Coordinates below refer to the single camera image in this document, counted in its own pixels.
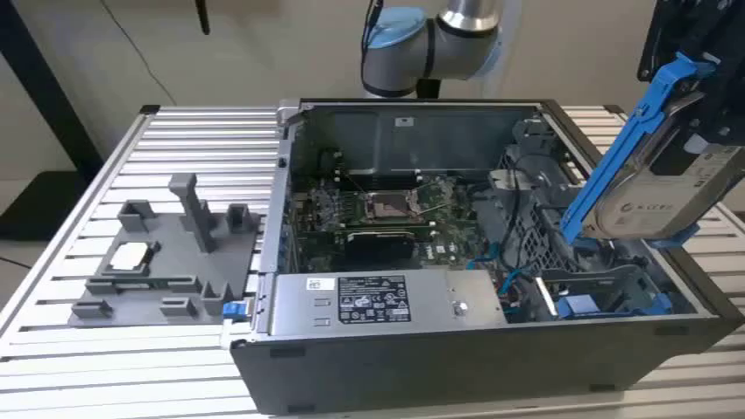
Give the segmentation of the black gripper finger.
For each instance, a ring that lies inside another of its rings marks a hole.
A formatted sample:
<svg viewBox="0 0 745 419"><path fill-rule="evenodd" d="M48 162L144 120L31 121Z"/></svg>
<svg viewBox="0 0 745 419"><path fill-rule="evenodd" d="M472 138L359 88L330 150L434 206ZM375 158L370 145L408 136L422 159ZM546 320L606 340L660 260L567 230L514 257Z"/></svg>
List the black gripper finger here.
<svg viewBox="0 0 745 419"><path fill-rule="evenodd" d="M698 133L679 134L651 165L655 175L682 175L709 146Z"/></svg>

